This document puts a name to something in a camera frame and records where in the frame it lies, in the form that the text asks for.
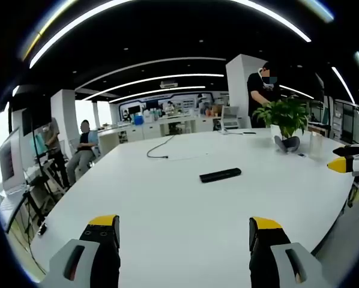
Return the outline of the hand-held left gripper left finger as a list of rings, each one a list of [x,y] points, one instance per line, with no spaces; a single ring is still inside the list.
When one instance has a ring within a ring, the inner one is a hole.
[[[69,240],[49,261],[39,287],[118,287],[119,216],[92,219],[79,239]]]

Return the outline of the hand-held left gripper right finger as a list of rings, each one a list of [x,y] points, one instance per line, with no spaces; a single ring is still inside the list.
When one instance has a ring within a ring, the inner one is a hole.
[[[262,217],[249,219],[249,270],[252,287],[330,287],[321,263],[282,226]]]

